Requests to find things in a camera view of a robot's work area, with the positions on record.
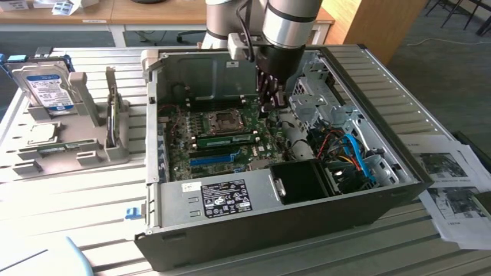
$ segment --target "blue hard drive label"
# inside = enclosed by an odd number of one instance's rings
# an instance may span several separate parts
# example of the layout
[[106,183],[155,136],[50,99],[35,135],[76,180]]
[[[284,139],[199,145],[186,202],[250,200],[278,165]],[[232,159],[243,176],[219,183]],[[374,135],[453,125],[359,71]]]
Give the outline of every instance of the blue hard drive label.
[[27,76],[31,91],[43,106],[52,111],[74,108],[70,93],[62,88],[62,77],[56,74]]

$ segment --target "open computer tower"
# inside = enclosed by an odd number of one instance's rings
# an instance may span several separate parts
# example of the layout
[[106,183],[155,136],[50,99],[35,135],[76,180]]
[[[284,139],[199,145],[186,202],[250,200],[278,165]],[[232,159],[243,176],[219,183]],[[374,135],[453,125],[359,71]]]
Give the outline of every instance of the open computer tower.
[[327,48],[305,52],[288,107],[267,118],[255,64],[199,49],[143,59],[147,231],[135,243],[156,271],[370,224],[431,185]]

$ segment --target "slotted metal surface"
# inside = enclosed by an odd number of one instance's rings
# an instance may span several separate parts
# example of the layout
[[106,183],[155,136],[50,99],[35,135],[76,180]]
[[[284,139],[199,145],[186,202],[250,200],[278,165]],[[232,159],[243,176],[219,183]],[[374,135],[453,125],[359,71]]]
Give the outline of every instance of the slotted metal surface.
[[[330,49],[398,133],[446,131],[370,53],[354,46]],[[142,49],[132,48],[55,49],[52,55],[68,54],[75,69],[88,73],[90,91],[96,101],[106,100],[106,66],[116,66],[118,85],[124,99],[131,102],[131,161],[115,167],[0,185],[3,233],[36,239],[70,236],[99,276],[443,276],[491,272],[491,252],[461,250],[454,243],[442,241],[419,202],[394,208],[373,225],[168,273],[154,272],[132,241],[127,240],[143,230],[144,222],[123,221],[126,208],[146,198],[146,85],[140,52]],[[19,124],[31,122],[24,114],[23,97],[20,101],[19,110],[10,110],[12,120],[6,118],[2,125],[7,129],[2,149],[15,144],[12,137],[24,133],[27,126]]]

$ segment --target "motherboard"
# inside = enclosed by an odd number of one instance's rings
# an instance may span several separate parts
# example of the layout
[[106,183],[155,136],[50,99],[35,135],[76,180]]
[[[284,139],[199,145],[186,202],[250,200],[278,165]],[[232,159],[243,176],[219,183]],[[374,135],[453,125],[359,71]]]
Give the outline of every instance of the motherboard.
[[258,100],[187,101],[162,105],[171,181],[266,168],[290,159],[275,119],[259,119]]

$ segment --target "paper sheet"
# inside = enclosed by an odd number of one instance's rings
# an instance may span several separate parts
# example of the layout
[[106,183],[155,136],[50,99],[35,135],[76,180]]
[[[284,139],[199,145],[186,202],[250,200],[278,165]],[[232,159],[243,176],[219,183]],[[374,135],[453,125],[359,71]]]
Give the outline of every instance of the paper sheet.
[[443,135],[402,135],[434,185],[421,194],[443,240],[465,249],[491,249],[491,221],[473,195],[491,190],[491,175],[470,146]]

